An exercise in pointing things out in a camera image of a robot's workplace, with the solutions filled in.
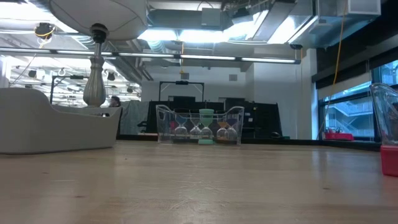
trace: hourglass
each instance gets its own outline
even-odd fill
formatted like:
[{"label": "hourglass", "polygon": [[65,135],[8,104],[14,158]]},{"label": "hourglass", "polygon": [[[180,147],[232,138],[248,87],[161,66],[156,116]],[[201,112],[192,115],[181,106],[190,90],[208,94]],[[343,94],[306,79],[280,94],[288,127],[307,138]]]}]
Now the hourglass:
[{"label": "hourglass", "polygon": [[174,109],[175,112],[175,121],[178,124],[178,127],[174,129],[174,134],[176,139],[186,139],[188,137],[187,128],[184,124],[187,122],[189,118],[189,113],[179,113],[186,112],[180,109]]},{"label": "hourglass", "polygon": [[224,111],[220,111],[220,115],[217,115],[217,123],[220,126],[220,129],[217,131],[217,140],[227,140],[228,139],[228,132],[226,131],[226,128],[228,126],[228,123],[225,121],[225,114],[223,114]]},{"label": "hourglass", "polygon": [[200,139],[200,128],[199,128],[200,114],[199,114],[199,110],[190,110],[190,117],[191,117],[191,122],[193,124],[193,128],[189,132],[190,139]]},{"label": "hourglass", "polygon": [[200,122],[204,128],[200,131],[199,144],[213,144],[213,132],[208,127],[213,122],[214,110],[200,109]]},{"label": "hourglass", "polygon": [[237,141],[238,140],[238,133],[234,129],[234,125],[238,122],[238,114],[228,114],[226,116],[226,122],[229,125],[229,128],[226,130],[227,138],[230,141]]}]

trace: lamp shade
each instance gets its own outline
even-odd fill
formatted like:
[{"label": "lamp shade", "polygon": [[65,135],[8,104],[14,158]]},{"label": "lamp shade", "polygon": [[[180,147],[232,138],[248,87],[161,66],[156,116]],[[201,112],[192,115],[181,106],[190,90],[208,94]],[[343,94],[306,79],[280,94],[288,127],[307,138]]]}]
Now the lamp shade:
[{"label": "lamp shade", "polygon": [[147,29],[146,0],[49,0],[53,15],[72,29],[91,35],[106,26],[108,40],[131,40]]}]

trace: person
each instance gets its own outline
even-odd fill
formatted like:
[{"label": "person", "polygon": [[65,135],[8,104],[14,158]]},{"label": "person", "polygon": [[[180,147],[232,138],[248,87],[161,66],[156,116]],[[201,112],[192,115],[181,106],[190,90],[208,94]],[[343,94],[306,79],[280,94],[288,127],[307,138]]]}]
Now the person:
[{"label": "person", "polygon": [[120,98],[117,96],[111,97],[111,102],[109,103],[109,107],[120,107]]}]

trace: table surface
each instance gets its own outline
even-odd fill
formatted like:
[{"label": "table surface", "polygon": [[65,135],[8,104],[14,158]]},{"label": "table surface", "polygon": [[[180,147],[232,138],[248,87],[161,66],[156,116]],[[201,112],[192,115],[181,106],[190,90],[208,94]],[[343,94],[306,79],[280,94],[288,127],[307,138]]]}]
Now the table surface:
[{"label": "table surface", "polygon": [[398,178],[349,149],[118,141],[0,155],[0,179],[5,224],[398,223]]}]

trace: glass window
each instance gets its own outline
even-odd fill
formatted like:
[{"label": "glass window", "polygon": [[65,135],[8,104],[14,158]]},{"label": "glass window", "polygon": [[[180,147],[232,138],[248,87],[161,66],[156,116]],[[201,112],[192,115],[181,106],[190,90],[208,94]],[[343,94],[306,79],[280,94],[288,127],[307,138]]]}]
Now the glass window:
[{"label": "glass window", "polygon": [[380,66],[381,82],[387,85],[398,84],[398,60]]},{"label": "glass window", "polygon": [[[354,86],[352,88],[349,88],[348,90],[344,90],[344,91],[341,91],[339,93],[334,94],[331,97],[331,99],[335,100],[335,99],[338,99],[338,98],[342,98],[342,97],[346,97],[346,96],[352,96],[352,95],[355,95],[355,94],[358,94],[358,93],[363,93],[363,92],[369,91],[369,85],[370,84],[372,84],[371,81],[366,82],[366,83],[362,83],[362,84],[360,84],[358,86]],[[324,98],[323,101],[325,101],[325,102],[329,101],[329,96]]]},{"label": "glass window", "polygon": [[354,137],[374,138],[373,103],[371,97],[331,104],[325,127]]}]

